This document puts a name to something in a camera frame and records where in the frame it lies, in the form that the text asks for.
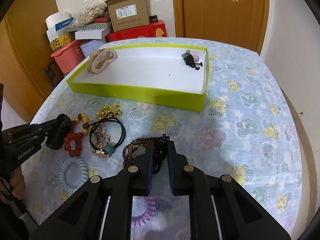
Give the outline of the person left hand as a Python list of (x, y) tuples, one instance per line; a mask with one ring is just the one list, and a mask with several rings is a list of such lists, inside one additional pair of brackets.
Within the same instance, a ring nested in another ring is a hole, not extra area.
[(7, 188), (10, 188), (10, 186), (12, 187), (12, 195), (15, 198), (23, 199), (25, 197), (26, 184), (21, 166), (19, 166), (14, 172), (12, 172), (9, 181), (5, 180), (4, 178), (1, 178), (1, 180)]

